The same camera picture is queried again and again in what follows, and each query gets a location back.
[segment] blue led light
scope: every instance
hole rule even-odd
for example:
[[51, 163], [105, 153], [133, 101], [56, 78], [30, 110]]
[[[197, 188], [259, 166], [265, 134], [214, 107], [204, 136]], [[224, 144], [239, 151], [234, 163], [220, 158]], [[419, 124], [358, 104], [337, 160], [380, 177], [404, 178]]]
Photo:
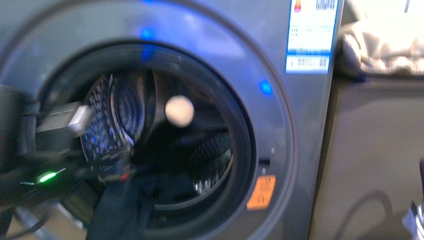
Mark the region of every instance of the blue led light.
[[150, 28], [144, 28], [141, 31], [141, 39], [143, 40], [152, 40], [154, 37], [153, 31]]
[[260, 84], [259, 84], [259, 87], [260, 87], [260, 91], [263, 94], [265, 94], [267, 96], [270, 96], [270, 95], [273, 94], [273, 89], [271, 87], [271, 84], [267, 80], [261, 81]]

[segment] electronic device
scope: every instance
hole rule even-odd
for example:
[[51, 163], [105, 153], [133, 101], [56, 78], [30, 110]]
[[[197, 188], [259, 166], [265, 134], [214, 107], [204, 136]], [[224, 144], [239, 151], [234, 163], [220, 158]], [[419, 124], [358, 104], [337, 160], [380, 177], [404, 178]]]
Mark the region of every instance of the electronic device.
[[[189, 176], [197, 195], [154, 202], [145, 239], [307, 238], [343, 0], [0, 8], [0, 84], [36, 113], [78, 101], [93, 112], [73, 150], [92, 161], [129, 146], [136, 165]], [[23, 118], [20, 152], [40, 146], [44, 119]], [[86, 227], [103, 191], [86, 180], [60, 206]]]

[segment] sticker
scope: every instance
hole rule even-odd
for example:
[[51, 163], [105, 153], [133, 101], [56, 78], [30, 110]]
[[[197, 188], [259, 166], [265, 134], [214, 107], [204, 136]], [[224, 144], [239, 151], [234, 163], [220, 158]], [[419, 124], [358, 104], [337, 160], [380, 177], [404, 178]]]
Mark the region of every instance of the sticker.
[[276, 186], [275, 175], [265, 175], [257, 178], [256, 186], [247, 202], [247, 210], [267, 209], [273, 197], [274, 187]]
[[329, 72], [338, 3], [339, 0], [291, 0], [286, 73]]

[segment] blue indicator light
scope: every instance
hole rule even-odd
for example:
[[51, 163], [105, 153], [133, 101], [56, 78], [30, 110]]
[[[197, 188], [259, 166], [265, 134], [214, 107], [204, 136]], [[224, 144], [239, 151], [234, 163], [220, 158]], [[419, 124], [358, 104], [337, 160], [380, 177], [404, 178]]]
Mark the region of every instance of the blue indicator light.
[[270, 96], [270, 95], [273, 94], [273, 89], [271, 87], [271, 84], [267, 80], [261, 81], [260, 84], [259, 84], [259, 87], [260, 87], [260, 91], [263, 94], [265, 94], [267, 96]]
[[141, 59], [143, 60], [143, 62], [146, 62], [147, 60], [150, 59], [152, 53], [148, 50], [144, 50], [141, 54]]
[[144, 28], [141, 31], [141, 39], [143, 40], [152, 40], [154, 37], [153, 31], [150, 28]]

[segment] cloth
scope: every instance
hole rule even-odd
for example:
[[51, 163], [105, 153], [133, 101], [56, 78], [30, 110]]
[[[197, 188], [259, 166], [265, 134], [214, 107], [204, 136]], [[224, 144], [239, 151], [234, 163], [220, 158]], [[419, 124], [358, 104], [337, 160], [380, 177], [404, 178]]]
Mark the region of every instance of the cloth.
[[351, 77], [423, 76], [423, 15], [369, 18], [340, 29], [336, 72]]
[[112, 182], [94, 210], [86, 240], [142, 240], [154, 203], [170, 204], [195, 195], [186, 174], [151, 174]]

